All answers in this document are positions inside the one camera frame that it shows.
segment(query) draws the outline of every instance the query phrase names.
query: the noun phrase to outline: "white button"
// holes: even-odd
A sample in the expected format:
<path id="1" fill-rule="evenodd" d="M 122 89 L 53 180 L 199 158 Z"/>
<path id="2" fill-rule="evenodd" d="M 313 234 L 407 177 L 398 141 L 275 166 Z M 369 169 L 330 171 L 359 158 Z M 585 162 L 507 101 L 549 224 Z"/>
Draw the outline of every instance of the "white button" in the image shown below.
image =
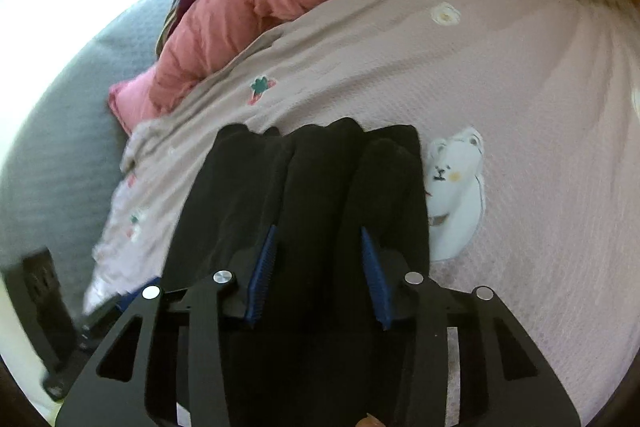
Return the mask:
<path id="1" fill-rule="evenodd" d="M 448 2 L 431 8 L 431 18 L 440 26 L 455 26 L 460 23 L 460 12 Z"/>

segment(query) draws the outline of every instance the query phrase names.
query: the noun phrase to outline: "silver screw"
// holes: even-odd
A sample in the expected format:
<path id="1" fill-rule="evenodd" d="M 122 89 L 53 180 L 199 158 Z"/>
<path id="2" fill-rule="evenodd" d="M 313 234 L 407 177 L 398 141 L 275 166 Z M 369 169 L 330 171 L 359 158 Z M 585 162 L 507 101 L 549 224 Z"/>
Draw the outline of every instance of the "silver screw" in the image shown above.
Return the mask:
<path id="1" fill-rule="evenodd" d="M 158 288 L 158 286 L 147 286 L 145 289 L 142 290 L 142 296 L 145 299 L 155 299 L 156 297 L 158 297 L 160 295 L 160 288 Z"/>
<path id="2" fill-rule="evenodd" d="M 229 272 L 229 270 L 220 270 L 219 272 L 215 272 L 213 274 L 213 280 L 218 284 L 226 284 L 231 280 L 232 277 L 233 274 Z"/>
<path id="3" fill-rule="evenodd" d="M 409 284 L 422 284 L 424 277 L 418 272 L 408 272 L 405 274 L 404 280 Z"/>
<path id="4" fill-rule="evenodd" d="M 487 286 L 480 286 L 476 290 L 476 297 L 482 299 L 483 301 L 490 301 L 494 298 L 494 291 Z"/>

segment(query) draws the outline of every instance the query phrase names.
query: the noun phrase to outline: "white bear appliqué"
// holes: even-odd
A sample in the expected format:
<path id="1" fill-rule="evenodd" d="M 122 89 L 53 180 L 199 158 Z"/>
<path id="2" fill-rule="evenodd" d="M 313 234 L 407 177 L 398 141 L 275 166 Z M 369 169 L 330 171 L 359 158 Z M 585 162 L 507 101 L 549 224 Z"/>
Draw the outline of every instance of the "white bear appliqué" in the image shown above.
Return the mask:
<path id="1" fill-rule="evenodd" d="M 482 137 L 468 128 L 429 145 L 425 172 L 431 261 L 457 256 L 484 212 Z"/>

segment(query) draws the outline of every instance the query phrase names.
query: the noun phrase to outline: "gray fabric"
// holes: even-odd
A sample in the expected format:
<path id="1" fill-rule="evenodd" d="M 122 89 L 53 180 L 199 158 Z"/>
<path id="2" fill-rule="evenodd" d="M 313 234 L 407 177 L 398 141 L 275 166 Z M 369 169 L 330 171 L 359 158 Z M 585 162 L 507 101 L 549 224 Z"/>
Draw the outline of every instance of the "gray fabric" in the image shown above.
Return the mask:
<path id="1" fill-rule="evenodd" d="M 142 0 L 92 39 L 33 109 L 0 174 L 0 267 L 49 248 L 74 317 L 122 179 L 126 135 L 107 108 L 108 88 L 152 64 L 170 4 Z"/>

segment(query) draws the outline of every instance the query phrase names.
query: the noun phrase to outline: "black cloth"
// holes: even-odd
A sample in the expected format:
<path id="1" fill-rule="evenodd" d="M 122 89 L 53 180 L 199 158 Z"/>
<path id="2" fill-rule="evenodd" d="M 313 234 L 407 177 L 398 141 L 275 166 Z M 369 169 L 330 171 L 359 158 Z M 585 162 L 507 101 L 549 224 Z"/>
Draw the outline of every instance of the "black cloth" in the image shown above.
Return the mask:
<path id="1" fill-rule="evenodd" d="M 254 330 L 223 327 L 232 424 L 390 426 L 410 331 L 378 326 L 360 238 L 429 266 L 420 142 L 414 128 L 363 131 L 353 120 L 287 136 L 225 127 L 194 181 L 162 276 L 165 290 L 234 267 L 278 227 L 273 277 Z"/>
<path id="2" fill-rule="evenodd" d="M 58 357 L 65 365 L 76 348 L 76 329 L 60 293 L 60 282 L 49 250 L 23 258 L 24 285 L 36 310 L 36 320 Z M 47 367 L 48 371 L 56 369 Z"/>

